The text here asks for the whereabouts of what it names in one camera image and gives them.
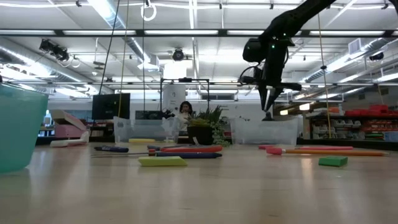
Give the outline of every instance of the black robotic arm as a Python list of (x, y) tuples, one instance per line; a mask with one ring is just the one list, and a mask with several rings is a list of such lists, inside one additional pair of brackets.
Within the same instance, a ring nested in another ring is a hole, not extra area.
[[(251, 38), (243, 50), (247, 62), (261, 63), (262, 70), (254, 68), (253, 77), (241, 77), (241, 83), (255, 84), (261, 97), (261, 109), (267, 111), (283, 92), (284, 88), (301, 90), (297, 83), (282, 83), (282, 71), (289, 55), (288, 47), (293, 47), (292, 37), (312, 17), (336, 0), (307, 0), (299, 7), (283, 12), (272, 20), (269, 27), (258, 37)], [(398, 0), (390, 0), (398, 13)]]

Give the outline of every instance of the teal bowl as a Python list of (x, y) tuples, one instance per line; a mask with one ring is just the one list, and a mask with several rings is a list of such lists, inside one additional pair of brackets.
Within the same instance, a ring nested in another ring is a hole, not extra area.
[(0, 173), (30, 163), (48, 96), (0, 83)]

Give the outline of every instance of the person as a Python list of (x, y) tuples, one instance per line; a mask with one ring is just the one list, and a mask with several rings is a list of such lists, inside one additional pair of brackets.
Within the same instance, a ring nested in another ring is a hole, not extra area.
[(268, 111), (266, 113), (266, 117), (262, 121), (275, 121), (275, 120), (272, 118), (271, 112)]
[(192, 105), (188, 101), (184, 101), (180, 105), (180, 114), (178, 118), (180, 120), (180, 131), (187, 131), (188, 118), (192, 116)]

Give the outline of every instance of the green sponge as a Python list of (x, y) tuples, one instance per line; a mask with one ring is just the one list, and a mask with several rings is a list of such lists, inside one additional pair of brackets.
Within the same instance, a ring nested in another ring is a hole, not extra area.
[(320, 166), (335, 166), (341, 167), (347, 164), (348, 158), (345, 156), (327, 156), (324, 158), (319, 158), (319, 165)]
[(141, 166), (186, 166), (187, 163), (179, 156), (154, 157), (145, 156), (138, 158)]

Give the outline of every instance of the monitor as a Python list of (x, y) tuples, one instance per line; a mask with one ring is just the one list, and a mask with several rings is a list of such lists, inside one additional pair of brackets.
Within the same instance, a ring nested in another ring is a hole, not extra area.
[[(119, 113), (120, 94), (93, 96), (92, 119), (113, 119)], [(130, 118), (130, 93), (122, 93), (120, 118)]]

